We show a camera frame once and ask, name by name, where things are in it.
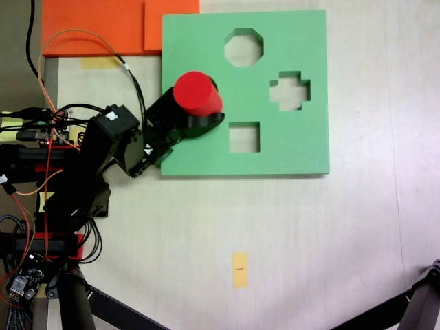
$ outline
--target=yellow sticky note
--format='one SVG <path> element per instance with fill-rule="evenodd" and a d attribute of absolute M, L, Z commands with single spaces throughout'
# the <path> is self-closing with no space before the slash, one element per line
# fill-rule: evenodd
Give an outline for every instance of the yellow sticky note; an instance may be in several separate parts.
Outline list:
<path fill-rule="evenodd" d="M 248 286 L 248 254 L 246 252 L 235 252 L 233 254 L 232 274 L 236 289 Z"/>
<path fill-rule="evenodd" d="M 19 118 L 1 118 L 1 128 L 4 129 L 8 126 L 21 126 L 23 125 L 23 119 Z M 17 131 L 8 131 L 0 133 L 0 142 L 8 142 L 8 141 L 16 141 L 17 140 Z"/>
<path fill-rule="evenodd" d="M 86 70 L 117 69 L 120 67 L 120 62 L 116 57 L 83 57 L 81 67 Z"/>
<path fill-rule="evenodd" d="M 41 283 L 40 288 L 38 289 L 38 292 L 36 294 L 37 298 L 46 298 L 46 287 L 47 284 L 46 283 Z"/>
<path fill-rule="evenodd" d="M 49 199 L 55 192 L 51 191 L 51 192 L 47 192 L 47 199 Z M 44 191 L 40 192 L 40 208 L 38 209 L 38 213 L 44 213 L 44 209 L 43 206 L 45 205 L 44 202 Z"/>

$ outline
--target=wire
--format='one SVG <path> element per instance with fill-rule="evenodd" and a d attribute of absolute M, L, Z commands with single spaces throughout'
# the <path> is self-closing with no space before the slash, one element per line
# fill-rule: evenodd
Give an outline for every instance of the wire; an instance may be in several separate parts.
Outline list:
<path fill-rule="evenodd" d="M 91 105 L 91 104 L 84 104 L 84 103 L 73 103 L 73 104 L 68 104 L 65 105 L 64 107 L 60 108 L 59 111 L 64 111 L 70 108 L 84 108 L 84 109 L 91 109 L 91 110 L 95 110 L 97 112 L 104 112 L 105 110 L 103 108 L 97 107 L 96 105 Z"/>
<path fill-rule="evenodd" d="M 9 310 L 8 310 L 8 316 L 6 317 L 6 330 L 10 330 L 11 329 L 11 322 L 12 322 L 12 306 L 9 306 Z"/>
<path fill-rule="evenodd" d="M 29 307 L 27 309 L 24 309 L 23 312 L 25 314 L 26 320 L 29 322 L 29 324 L 31 325 L 31 328 L 32 328 L 32 313 L 29 310 Z"/>
<path fill-rule="evenodd" d="M 42 75 L 41 75 L 41 66 L 43 64 L 43 53 L 46 50 L 47 46 L 59 35 L 64 34 L 64 33 L 68 33 L 68 32 L 82 32 L 82 33 L 86 33 L 86 34 L 90 34 L 92 36 L 95 36 L 96 38 L 100 39 L 114 54 L 117 54 L 117 52 L 115 51 L 115 49 L 104 39 L 102 38 L 99 34 L 96 34 L 94 32 L 91 32 L 89 30 L 85 30 L 85 29 L 66 29 L 66 30 L 61 30 L 60 32 L 57 32 L 55 34 L 53 34 L 46 42 L 45 44 L 42 46 L 41 51 L 40 51 L 40 56 L 38 57 L 38 81 L 40 84 L 40 88 L 41 91 L 43 92 L 43 95 L 45 96 L 45 99 L 47 101 L 47 103 L 49 104 L 50 109 L 52 110 L 52 113 L 56 113 L 56 107 L 54 105 L 54 103 L 52 102 L 52 99 L 49 96 L 49 93 L 47 92 L 46 88 L 44 87 L 43 84 L 43 79 L 42 79 Z"/>
<path fill-rule="evenodd" d="M 6 279 L 8 279 L 9 277 L 11 277 L 11 275 L 15 274 L 17 272 L 17 270 L 20 269 L 21 265 L 23 264 L 26 256 L 28 255 L 29 249 L 30 249 L 30 242 L 31 242 L 31 237 L 30 237 L 30 224 L 29 224 L 29 219 L 28 216 L 26 215 L 23 206 L 21 205 L 21 202 L 19 201 L 19 199 L 12 194 L 11 195 L 12 199 L 15 201 L 15 204 L 19 207 L 21 213 L 24 216 L 25 222 L 26 222 L 26 244 L 25 244 L 25 248 L 23 251 L 23 256 L 21 257 L 21 261 L 19 263 L 19 265 L 17 267 L 15 267 L 13 270 L 11 270 L 10 272 L 8 272 L 5 276 L 3 276 L 2 278 L 0 278 L 0 287 L 2 286 L 2 284 L 4 283 L 4 281 Z M 10 301 L 6 300 L 6 298 L 4 297 L 4 295 L 0 292 L 0 299 L 2 299 L 5 303 L 7 303 L 9 306 L 13 306 L 13 307 L 18 307 L 21 308 L 21 306 L 18 306 L 16 304 L 11 303 Z"/>
<path fill-rule="evenodd" d="M 29 26 L 27 27 L 27 35 L 26 35 L 26 58 L 32 72 L 34 72 L 34 75 L 38 78 L 39 74 L 36 71 L 34 63 L 32 62 L 32 59 L 30 57 L 30 38 L 32 35 L 32 28 L 34 27 L 34 17 L 35 17 L 35 0 L 31 0 Z"/>
<path fill-rule="evenodd" d="M 128 71 L 128 73 L 130 74 L 131 79 L 133 80 L 133 84 L 135 85 L 135 89 L 136 89 L 136 93 L 137 93 L 137 98 L 139 99 L 140 102 L 140 108 L 141 108 L 141 121 L 142 121 L 142 128 L 144 127 L 144 117 L 145 117 L 145 112 L 146 112 L 146 107 L 145 107 L 145 101 L 144 101 L 144 95 L 142 94 L 142 90 L 140 88 L 139 82 L 138 80 L 135 78 L 135 76 L 133 75 L 133 73 L 131 72 L 130 67 L 127 65 L 127 63 L 125 62 L 125 60 L 121 57 L 121 55 L 119 55 L 115 48 L 113 48 L 112 45 L 110 45 L 110 43 L 108 41 L 106 41 L 104 38 L 102 38 L 99 34 L 86 30 L 86 29 L 66 29 L 66 30 L 61 30 L 55 34 L 53 34 L 46 42 L 45 44 L 42 46 L 41 51 L 40 51 L 40 56 L 38 57 L 38 69 L 37 69 L 37 73 L 38 73 L 38 82 L 40 84 L 40 88 L 41 91 L 43 92 L 43 95 L 45 96 L 45 99 L 47 101 L 47 103 L 49 104 L 50 109 L 52 110 L 52 113 L 56 113 L 56 107 L 54 105 L 54 103 L 52 102 L 52 99 L 50 98 L 49 93 L 47 92 L 46 88 L 44 87 L 43 84 L 43 79 L 42 79 L 42 74 L 41 74 L 41 66 L 42 66 L 42 62 L 43 62 L 43 53 L 45 51 L 45 49 L 47 48 L 47 46 L 59 35 L 64 34 L 64 33 L 68 33 L 68 32 L 82 32 L 85 34 L 90 34 L 94 37 L 96 37 L 97 39 L 100 39 L 112 52 L 113 54 L 115 54 L 115 56 L 119 59 L 119 61 L 122 63 L 122 66 L 125 67 L 125 69 Z"/>
<path fill-rule="evenodd" d="M 49 180 L 50 180 L 51 178 L 53 178 L 55 175 L 57 175 L 57 174 L 59 174 L 59 173 L 61 173 L 61 172 L 63 172 L 63 171 L 64 171 L 64 170 L 59 170 L 59 171 L 57 171 L 57 172 L 55 172 L 55 173 L 52 173 L 52 175 L 50 175 L 50 176 L 46 179 L 46 181 L 43 182 L 43 184 L 40 186 L 40 188 L 38 188 L 38 189 L 36 189 L 36 190 L 34 190 L 34 191 L 31 191 L 31 192 L 19 192 L 19 191 L 17 191 L 16 194 L 18 194 L 18 195 L 20 195 L 20 196 L 32 196 L 32 195 L 35 195 L 38 191 L 40 191 L 41 189 L 43 189 L 43 188 L 45 187 L 45 185 L 49 182 Z"/>
<path fill-rule="evenodd" d="M 77 146 L 74 146 L 72 143 L 70 143 L 69 141 L 67 141 L 65 138 L 63 138 L 60 133 L 58 133 L 58 131 L 56 129 L 52 129 L 53 132 L 55 133 L 56 136 L 58 136 L 58 139 L 60 139 L 61 141 L 63 141 L 64 143 L 70 145 L 72 148 L 75 148 L 76 150 L 81 150 L 80 148 L 78 148 Z"/>
<path fill-rule="evenodd" d="M 78 133 L 77 140 L 78 140 L 78 145 L 79 145 L 79 146 L 82 146 L 82 145 L 83 145 L 84 135 L 85 135 L 85 132 L 80 132 L 80 133 Z"/>
<path fill-rule="evenodd" d="M 90 226 L 93 231 L 93 235 L 95 238 L 93 249 L 90 254 L 83 259 L 78 260 L 79 263 L 93 263 L 98 259 L 102 252 L 102 237 L 101 233 L 99 233 L 98 227 L 96 226 L 95 220 L 90 219 Z"/>
<path fill-rule="evenodd" d="M 25 327 L 25 321 L 24 321 L 24 315 L 23 315 L 23 309 L 22 308 L 20 308 L 20 309 L 17 309 L 17 311 L 16 311 L 16 313 L 18 314 L 18 316 L 19 316 L 19 322 L 20 322 L 20 326 L 21 326 L 21 328 L 23 329 L 23 330 L 26 330 L 26 327 Z"/>
<path fill-rule="evenodd" d="M 44 203 L 47 201 L 47 181 L 49 181 L 49 166 L 50 166 L 50 157 L 52 156 L 52 139 L 49 141 L 49 150 L 47 152 L 47 164 L 46 164 L 46 184 L 44 184 Z M 44 212 L 44 257 L 46 260 L 49 260 L 47 257 L 47 251 L 49 250 L 49 229 L 47 224 L 47 213 Z"/>
<path fill-rule="evenodd" d="M 14 330 L 19 330 L 19 323 L 17 322 L 17 308 L 14 308 L 12 312 L 14 313 Z"/>
<path fill-rule="evenodd" d="M 18 218 L 14 217 L 13 215 L 3 215 L 2 217 L 0 217 L 0 223 L 2 223 L 3 221 L 5 221 L 6 219 L 9 220 L 13 220 L 13 222 L 16 223 L 16 225 L 20 228 L 20 231 L 22 233 L 25 232 L 25 228 L 23 227 L 23 225 L 21 224 L 20 220 L 18 220 Z"/>

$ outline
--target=black electrical tape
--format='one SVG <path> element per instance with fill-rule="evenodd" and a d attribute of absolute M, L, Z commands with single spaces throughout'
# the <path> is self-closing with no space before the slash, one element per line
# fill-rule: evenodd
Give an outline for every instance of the black electrical tape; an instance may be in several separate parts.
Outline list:
<path fill-rule="evenodd" d="M 3 189 L 6 191 L 6 193 L 8 195 L 12 195 L 13 193 L 15 193 L 17 191 L 15 189 L 15 187 L 9 182 L 5 182 L 4 184 L 1 184 L 1 186 L 3 187 Z"/>

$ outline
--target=black cable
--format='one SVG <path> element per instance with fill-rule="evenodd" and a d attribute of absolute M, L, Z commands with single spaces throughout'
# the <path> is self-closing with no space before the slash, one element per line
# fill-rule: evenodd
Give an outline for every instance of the black cable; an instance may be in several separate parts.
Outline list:
<path fill-rule="evenodd" d="M 85 135 L 85 132 L 80 132 L 80 133 L 78 133 L 77 140 L 78 140 L 78 145 L 79 145 L 79 146 L 82 146 L 82 145 L 83 145 L 84 135 Z"/>
<path fill-rule="evenodd" d="M 102 172 L 104 173 L 105 171 L 107 171 L 109 168 L 111 168 L 113 165 L 115 165 L 117 162 L 115 159 L 111 160 L 110 162 L 108 162 L 104 168 L 102 169 Z"/>
<path fill-rule="evenodd" d="M 32 315 L 32 312 L 30 311 L 29 307 L 23 310 L 23 313 L 25 314 L 26 320 L 29 322 L 32 328 L 32 319 L 34 316 Z"/>
<path fill-rule="evenodd" d="M 20 228 L 21 233 L 23 234 L 25 232 L 25 228 L 23 227 L 23 225 L 21 224 L 20 220 L 18 220 L 18 218 L 14 217 L 13 215 L 3 215 L 2 217 L 0 217 L 0 223 L 2 223 L 5 220 L 13 220 L 13 222 L 15 222 L 15 224 Z"/>
<path fill-rule="evenodd" d="M 25 327 L 25 320 L 24 320 L 24 315 L 23 315 L 23 308 L 17 308 L 17 313 L 19 315 L 19 322 L 20 322 L 20 326 L 23 330 L 26 330 Z"/>
<path fill-rule="evenodd" d="M 135 75 L 133 74 L 133 72 L 131 72 L 130 67 L 127 65 L 127 62 L 125 62 L 125 60 L 118 53 L 116 53 L 115 56 L 118 58 L 118 60 L 124 65 L 126 70 L 129 72 L 131 80 L 133 81 L 133 84 L 135 85 L 137 99 L 139 100 L 139 105 L 140 105 L 140 119 L 142 122 L 142 128 L 144 128 L 145 121 L 146 121 L 146 118 L 145 118 L 146 107 L 145 107 L 144 94 L 142 93 L 142 89 L 140 88 L 139 82 L 136 79 Z"/>
<path fill-rule="evenodd" d="M 90 219 L 90 225 L 93 230 L 93 235 L 95 236 L 95 243 L 93 245 L 93 249 L 90 252 L 90 254 L 85 258 L 80 259 L 79 263 L 93 263 L 94 261 L 96 261 L 96 259 L 100 257 L 102 253 L 102 237 L 101 237 L 101 233 L 99 233 L 98 227 L 96 226 L 94 219 Z"/>
<path fill-rule="evenodd" d="M 96 105 L 91 105 L 91 104 L 85 104 L 85 103 L 72 103 L 72 104 L 67 104 L 64 107 L 61 107 L 58 111 L 64 111 L 70 108 L 84 108 L 84 109 L 91 109 L 91 110 L 95 110 L 97 112 L 104 112 L 105 110 L 103 108 L 97 107 Z"/>
<path fill-rule="evenodd" d="M 62 121 L 62 122 L 57 122 L 55 124 L 46 124 L 46 125 L 7 126 L 0 129 L 0 132 L 29 131 L 30 129 L 60 129 L 67 126 L 87 124 L 88 122 L 89 120 L 87 119 L 81 119 L 81 120 Z"/>
<path fill-rule="evenodd" d="M 13 318 L 14 318 L 14 330 L 19 330 L 19 323 L 17 320 L 17 308 L 13 307 L 12 308 L 12 313 L 13 313 Z"/>
<path fill-rule="evenodd" d="M 9 310 L 8 310 L 8 316 L 6 316 L 6 327 L 5 330 L 10 330 L 11 329 L 11 323 L 12 323 L 12 306 L 9 306 Z"/>
<path fill-rule="evenodd" d="M 32 35 L 32 28 L 34 27 L 34 18 L 35 18 L 35 0 L 31 0 L 30 2 L 30 19 L 29 19 L 29 26 L 27 27 L 27 35 L 26 35 L 26 58 L 27 62 L 29 63 L 29 66 L 34 72 L 34 75 L 38 78 L 39 73 L 37 72 L 34 63 L 32 62 L 32 59 L 30 58 L 30 37 Z"/>
<path fill-rule="evenodd" d="M 87 222 L 85 225 L 85 231 L 84 231 L 84 236 L 82 237 L 81 242 L 78 244 L 78 246 L 76 247 L 76 249 L 81 248 L 85 242 L 87 241 L 87 239 L 89 239 L 89 236 L 91 234 L 91 228 L 90 228 L 90 224 Z"/>

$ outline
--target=orange foam sheet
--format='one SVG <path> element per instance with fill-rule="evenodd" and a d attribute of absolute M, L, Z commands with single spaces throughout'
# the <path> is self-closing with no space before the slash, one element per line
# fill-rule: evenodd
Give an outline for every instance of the orange foam sheet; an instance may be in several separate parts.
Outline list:
<path fill-rule="evenodd" d="M 162 15 L 199 12 L 199 0 L 43 0 L 41 44 L 72 28 L 103 36 L 121 55 L 160 54 Z M 55 38 L 45 56 L 106 56 L 93 36 L 68 32 Z"/>
<path fill-rule="evenodd" d="M 146 0 L 145 39 L 146 54 L 162 53 L 162 17 L 166 14 L 198 14 L 199 0 Z"/>

